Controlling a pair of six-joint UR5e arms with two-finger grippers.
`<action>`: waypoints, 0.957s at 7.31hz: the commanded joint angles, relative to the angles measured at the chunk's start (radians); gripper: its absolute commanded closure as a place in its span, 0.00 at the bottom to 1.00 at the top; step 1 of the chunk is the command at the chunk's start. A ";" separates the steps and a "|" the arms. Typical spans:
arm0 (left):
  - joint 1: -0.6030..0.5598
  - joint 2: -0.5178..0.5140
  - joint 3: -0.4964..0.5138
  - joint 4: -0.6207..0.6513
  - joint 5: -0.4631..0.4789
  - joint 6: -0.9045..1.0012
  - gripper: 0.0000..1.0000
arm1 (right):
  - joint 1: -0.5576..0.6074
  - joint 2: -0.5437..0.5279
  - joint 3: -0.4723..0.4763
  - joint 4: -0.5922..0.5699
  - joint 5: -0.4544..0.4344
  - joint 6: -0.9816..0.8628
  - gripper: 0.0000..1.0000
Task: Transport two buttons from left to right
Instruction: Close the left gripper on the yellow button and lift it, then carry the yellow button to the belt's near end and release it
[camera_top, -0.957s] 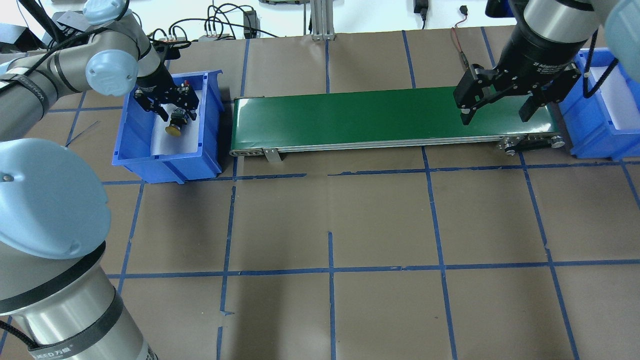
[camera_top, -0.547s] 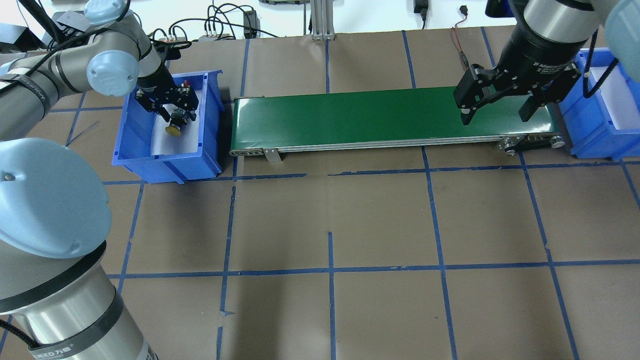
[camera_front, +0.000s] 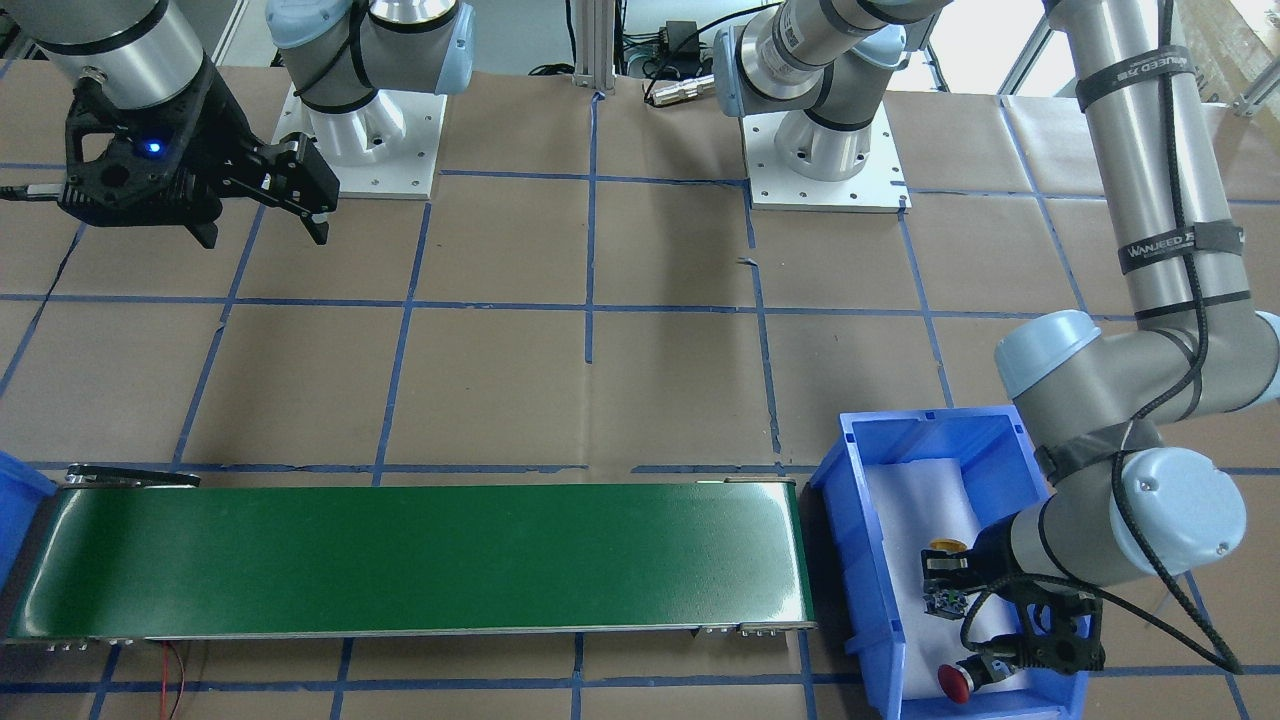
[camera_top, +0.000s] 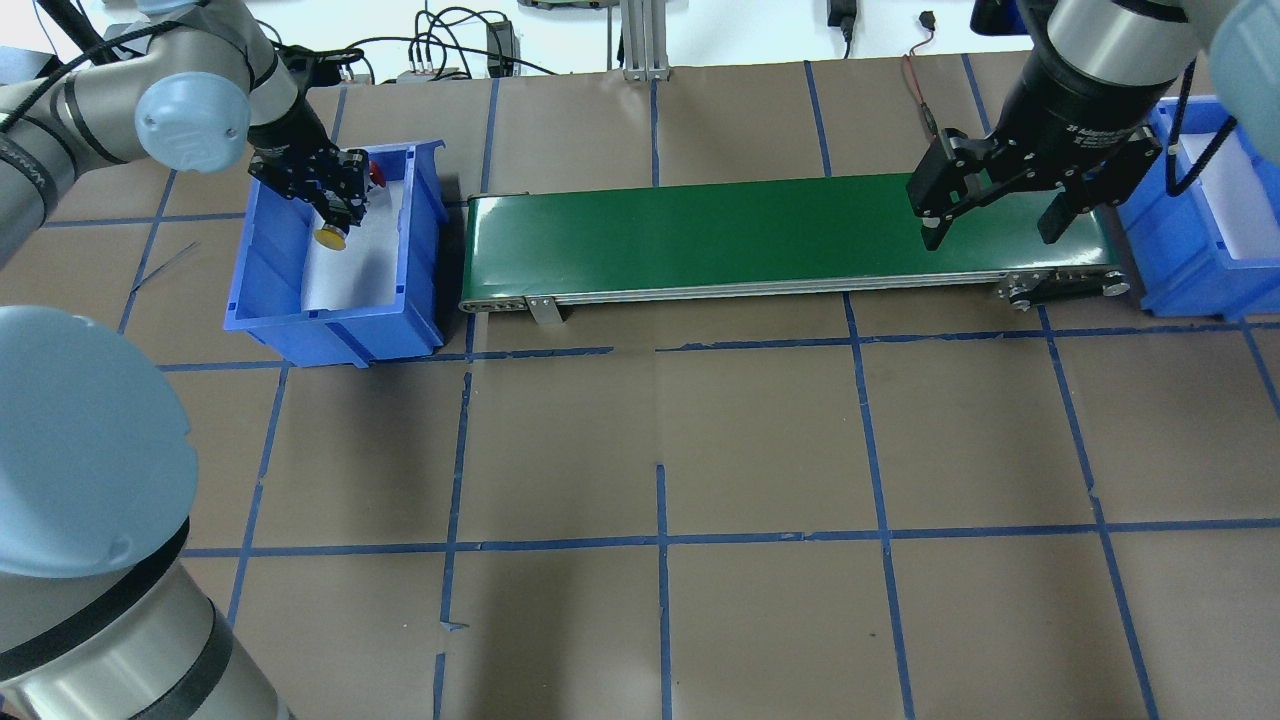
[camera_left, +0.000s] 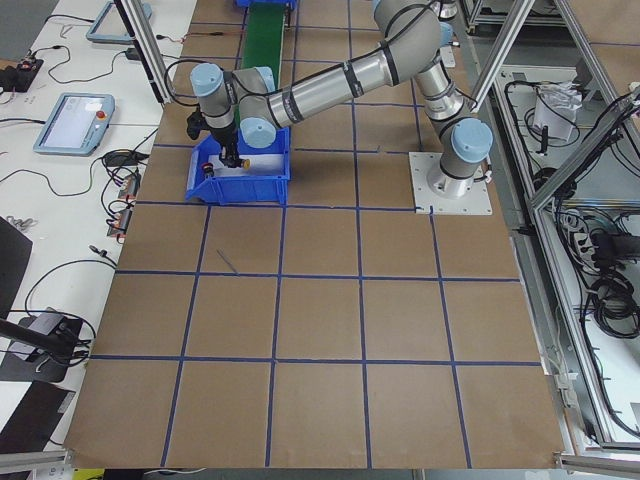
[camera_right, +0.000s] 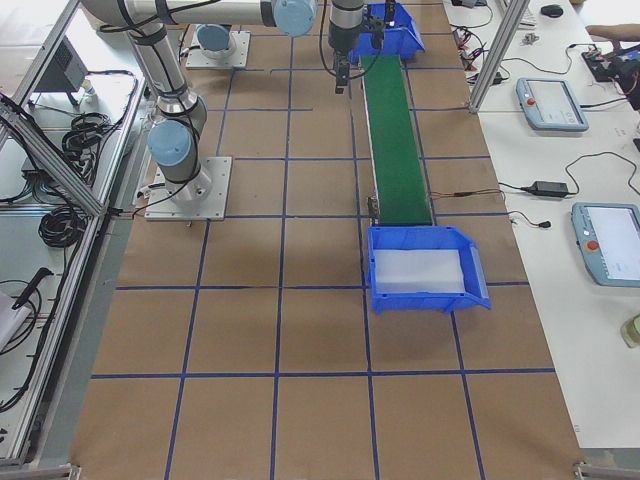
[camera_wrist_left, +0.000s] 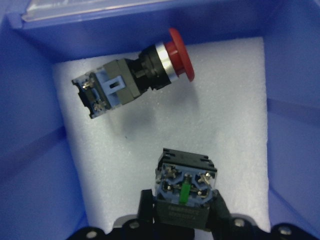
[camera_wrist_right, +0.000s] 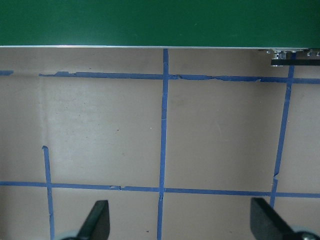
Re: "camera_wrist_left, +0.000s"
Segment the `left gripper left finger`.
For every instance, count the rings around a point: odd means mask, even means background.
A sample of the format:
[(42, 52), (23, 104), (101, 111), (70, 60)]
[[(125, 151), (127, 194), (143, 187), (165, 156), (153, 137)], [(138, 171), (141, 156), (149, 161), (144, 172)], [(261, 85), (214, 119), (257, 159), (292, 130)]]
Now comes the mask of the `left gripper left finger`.
[(154, 222), (154, 196), (151, 189), (142, 190), (137, 211), (137, 219), (146, 223)]

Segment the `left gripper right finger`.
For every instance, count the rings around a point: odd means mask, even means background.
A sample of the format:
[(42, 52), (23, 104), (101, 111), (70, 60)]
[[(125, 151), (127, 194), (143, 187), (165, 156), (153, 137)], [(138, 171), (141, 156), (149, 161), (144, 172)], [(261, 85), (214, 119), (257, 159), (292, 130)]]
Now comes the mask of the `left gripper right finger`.
[(213, 200), (211, 203), (211, 222), (213, 224), (228, 223), (231, 218), (230, 211), (220, 192), (213, 191)]

